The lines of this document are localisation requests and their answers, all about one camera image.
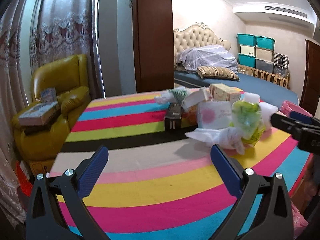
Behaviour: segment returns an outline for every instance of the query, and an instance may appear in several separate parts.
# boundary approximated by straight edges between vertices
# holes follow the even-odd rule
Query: air vent
[[[300,27],[303,27],[303,28],[309,28],[308,25],[305,25],[305,24],[302,24],[302,23],[297,23],[297,22],[293,22],[293,21],[290,21],[290,20],[285,20],[285,19],[282,19],[282,18],[278,18],[278,17],[269,17],[270,20],[273,20],[273,21],[279,21],[279,22],[285,22],[285,23],[290,23],[290,24],[294,24],[294,25],[298,25]]]
[[[295,10],[290,10],[290,9],[281,8],[281,7],[274,7],[274,6],[265,6],[264,8],[266,10],[292,13],[292,14],[299,15],[299,16],[302,16],[302,17],[305,17],[305,18],[308,19],[308,16],[305,13],[298,12],[298,11],[295,11]]]

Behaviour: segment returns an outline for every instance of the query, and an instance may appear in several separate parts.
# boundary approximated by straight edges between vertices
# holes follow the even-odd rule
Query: colorful striped surface
[[[110,238],[205,239],[230,211],[230,196],[212,165],[210,148],[164,131],[168,105],[154,102],[159,92],[92,101],[73,127],[51,176],[76,168],[99,143],[109,162],[89,197],[89,212]],[[260,175],[279,171],[290,190],[309,156],[296,148],[289,134],[272,129],[245,155],[226,151]],[[61,210],[70,229],[79,234],[63,198]],[[259,198],[242,231],[250,227]]]

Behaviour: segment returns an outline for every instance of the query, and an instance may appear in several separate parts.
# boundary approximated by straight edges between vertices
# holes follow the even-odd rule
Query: metal screw
[[[253,175],[254,171],[251,168],[247,168],[247,169],[245,169],[245,173],[248,174],[248,175]]]
[[[279,172],[277,172],[277,173],[276,173],[276,178],[277,178],[277,179],[282,179],[282,174],[279,173]]]
[[[67,176],[71,176],[73,173],[74,173],[73,169],[68,169],[64,174],[66,174]]]
[[[43,177],[44,177],[44,175],[42,173],[40,173],[37,175],[37,180],[41,180],[41,179],[43,179]]]

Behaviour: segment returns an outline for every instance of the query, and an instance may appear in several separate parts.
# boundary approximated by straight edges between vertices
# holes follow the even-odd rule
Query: headboard
[[[203,47],[206,45],[222,45],[226,50],[230,50],[231,43],[229,41],[223,41],[219,39],[213,31],[204,23],[196,23],[190,27],[179,31],[174,29],[174,64],[176,65],[177,53],[193,48]]]

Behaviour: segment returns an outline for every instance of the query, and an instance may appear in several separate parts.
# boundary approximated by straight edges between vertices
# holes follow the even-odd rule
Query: yellow leather armchair
[[[54,87],[61,115],[50,130],[26,135],[18,117],[41,101],[41,91]],[[70,56],[38,68],[31,81],[33,102],[12,119],[14,139],[23,159],[33,174],[48,172],[70,130],[90,103],[87,57]]]

